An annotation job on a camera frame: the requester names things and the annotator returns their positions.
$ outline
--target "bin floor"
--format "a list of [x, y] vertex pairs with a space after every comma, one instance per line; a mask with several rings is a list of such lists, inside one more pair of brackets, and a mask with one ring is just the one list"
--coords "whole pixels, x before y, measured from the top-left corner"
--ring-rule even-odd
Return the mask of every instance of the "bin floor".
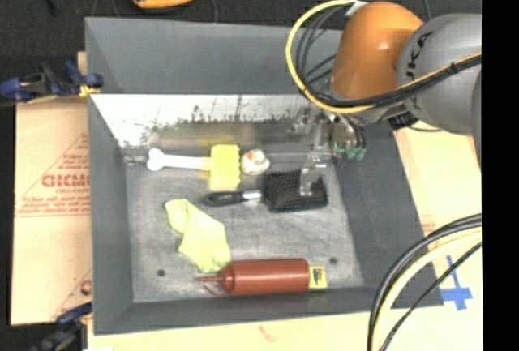
[[[289, 169], [286, 162], [281, 170]], [[163, 302], [211, 297], [196, 277], [196, 265], [177, 252], [182, 235], [169, 227], [164, 203], [188, 199], [225, 226], [232, 260], [304, 258], [325, 266], [328, 287], [362, 286], [335, 166], [324, 173], [328, 206], [300, 212], [270, 212], [261, 202], [207, 207], [208, 175], [188, 169], [150, 172], [144, 164], [127, 165], [133, 295], [135, 302]], [[242, 183], [251, 189], [254, 179]]]

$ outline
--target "blue clamp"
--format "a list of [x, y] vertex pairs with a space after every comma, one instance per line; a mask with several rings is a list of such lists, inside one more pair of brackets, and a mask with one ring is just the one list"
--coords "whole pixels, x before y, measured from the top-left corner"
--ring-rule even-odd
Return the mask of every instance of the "blue clamp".
[[49, 63], [43, 62], [38, 66], [36, 73], [1, 82], [0, 96], [15, 103], [25, 103], [45, 96], [77, 96], [84, 87], [99, 90], [103, 86], [101, 75], [82, 75], [71, 60], [65, 61], [62, 69], [54, 71]]
[[92, 303], [77, 306], [58, 316], [56, 324], [61, 329], [42, 339], [38, 345], [33, 345], [28, 351], [63, 351], [78, 337], [78, 332], [84, 333], [85, 326], [80, 319], [92, 313]]

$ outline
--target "yellow label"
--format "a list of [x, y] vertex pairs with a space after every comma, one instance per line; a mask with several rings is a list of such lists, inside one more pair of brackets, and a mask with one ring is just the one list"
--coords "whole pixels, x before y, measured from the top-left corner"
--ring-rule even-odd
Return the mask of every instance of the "yellow label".
[[326, 272], [322, 266], [310, 266], [310, 289], [325, 289], [328, 287], [326, 283]]

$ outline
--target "yellow-green cloth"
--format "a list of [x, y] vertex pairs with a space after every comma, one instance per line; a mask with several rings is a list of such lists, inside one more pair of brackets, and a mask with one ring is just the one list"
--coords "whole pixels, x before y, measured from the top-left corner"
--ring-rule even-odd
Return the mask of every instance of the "yellow-green cloth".
[[217, 272], [230, 262], [224, 225], [187, 199], [165, 204], [169, 225], [182, 234], [178, 251], [196, 263], [202, 273]]

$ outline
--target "black brush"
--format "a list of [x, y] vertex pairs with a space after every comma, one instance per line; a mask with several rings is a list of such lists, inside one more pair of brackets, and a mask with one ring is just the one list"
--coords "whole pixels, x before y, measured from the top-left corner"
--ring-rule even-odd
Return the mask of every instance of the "black brush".
[[328, 205], [328, 194], [322, 177], [311, 184], [311, 195], [301, 195], [301, 171], [268, 173], [264, 176], [263, 192], [220, 191], [207, 194], [204, 204], [220, 207], [261, 199], [272, 212], [296, 212], [322, 208]]

